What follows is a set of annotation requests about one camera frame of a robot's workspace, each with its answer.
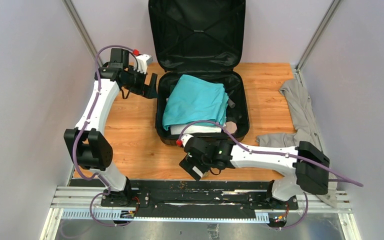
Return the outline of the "brown grey cylinder bottle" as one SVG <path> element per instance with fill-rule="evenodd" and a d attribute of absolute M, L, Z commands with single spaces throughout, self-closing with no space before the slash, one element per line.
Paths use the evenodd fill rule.
<path fill-rule="evenodd" d="M 228 106 L 233 109 L 235 108 L 236 104 L 229 98 L 227 101 Z"/>

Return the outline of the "white round compact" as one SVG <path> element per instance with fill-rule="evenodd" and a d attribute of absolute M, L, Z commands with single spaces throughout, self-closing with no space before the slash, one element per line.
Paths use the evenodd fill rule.
<path fill-rule="evenodd" d="M 194 166 L 192 170 L 201 178 L 207 177 L 209 175 L 209 170 L 203 168 L 198 168 L 197 166 Z"/>

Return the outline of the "white shirt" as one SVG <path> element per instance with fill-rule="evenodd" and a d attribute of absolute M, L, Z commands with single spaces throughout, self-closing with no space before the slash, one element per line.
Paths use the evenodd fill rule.
<path fill-rule="evenodd" d="M 228 100 L 217 97 L 169 97 L 162 117 L 162 126 L 172 135 L 215 134 L 225 126 Z"/>

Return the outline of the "black suitcase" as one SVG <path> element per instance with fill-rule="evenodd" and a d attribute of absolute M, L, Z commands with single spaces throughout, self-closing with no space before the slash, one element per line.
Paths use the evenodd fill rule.
<path fill-rule="evenodd" d="M 178 139 L 163 128 L 168 97 L 183 74 L 223 84 L 235 104 L 226 110 L 236 124 L 233 136 L 242 141 L 250 129 L 246 91 L 235 72 L 243 53 L 244 0 L 150 0 L 150 26 L 156 58 L 164 69 L 157 82 L 155 129 L 162 143 Z"/>

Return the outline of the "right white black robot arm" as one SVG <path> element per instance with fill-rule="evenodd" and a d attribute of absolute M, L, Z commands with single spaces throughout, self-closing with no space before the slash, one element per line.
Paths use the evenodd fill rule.
<path fill-rule="evenodd" d="M 272 180 L 265 195 L 266 204 L 278 209 L 302 192 L 326 195 L 329 192 L 330 160 L 312 143 L 298 146 L 262 147 L 229 140 L 207 142 L 191 134 L 176 141 L 186 156 L 179 165 L 196 181 L 217 169 L 259 168 L 278 172 L 283 177 Z"/>

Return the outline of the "teal shirt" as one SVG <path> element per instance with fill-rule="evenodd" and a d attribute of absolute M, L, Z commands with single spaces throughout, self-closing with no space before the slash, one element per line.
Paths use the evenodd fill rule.
<path fill-rule="evenodd" d="M 162 127 L 185 125 L 194 121 L 227 122 L 229 96 L 222 83 L 213 83 L 183 74 L 168 97 Z"/>

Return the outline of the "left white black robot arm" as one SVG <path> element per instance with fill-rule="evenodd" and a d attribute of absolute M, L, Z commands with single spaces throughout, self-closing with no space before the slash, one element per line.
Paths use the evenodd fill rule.
<path fill-rule="evenodd" d="M 105 138 L 105 126 L 118 94 L 123 99 L 130 94 L 155 99 L 157 74 L 145 83 L 151 55 L 121 45 L 108 49 L 110 59 L 96 65 L 93 90 L 83 114 L 74 128 L 65 130 L 63 138 L 76 172 L 87 181 L 98 177 L 109 193 L 115 192 L 115 202 L 126 207 L 133 201 L 130 181 L 113 163 L 114 152 Z"/>

